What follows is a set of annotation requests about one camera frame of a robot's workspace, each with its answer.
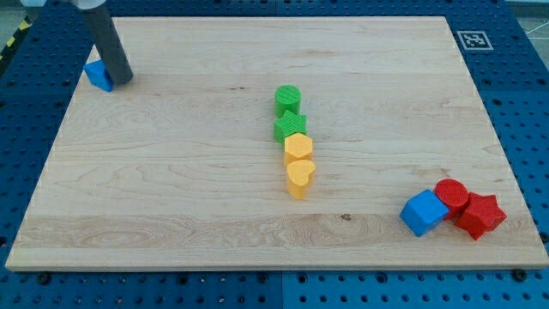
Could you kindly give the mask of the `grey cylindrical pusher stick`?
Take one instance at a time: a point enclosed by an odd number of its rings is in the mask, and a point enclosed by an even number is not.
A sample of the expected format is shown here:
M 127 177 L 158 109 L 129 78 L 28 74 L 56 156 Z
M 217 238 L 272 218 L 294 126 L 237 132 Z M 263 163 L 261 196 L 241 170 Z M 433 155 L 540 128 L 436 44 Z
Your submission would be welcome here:
M 84 3 L 81 12 L 112 81 L 117 85 L 130 82 L 133 72 L 107 5 Z

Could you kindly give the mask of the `light grey arm end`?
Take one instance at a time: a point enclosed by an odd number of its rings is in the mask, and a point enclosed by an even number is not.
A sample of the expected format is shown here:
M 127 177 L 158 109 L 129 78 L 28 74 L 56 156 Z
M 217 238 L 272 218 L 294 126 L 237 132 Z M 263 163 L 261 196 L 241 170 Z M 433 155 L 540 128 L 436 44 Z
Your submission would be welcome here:
M 97 9 L 106 3 L 106 0 L 66 0 L 78 9 Z

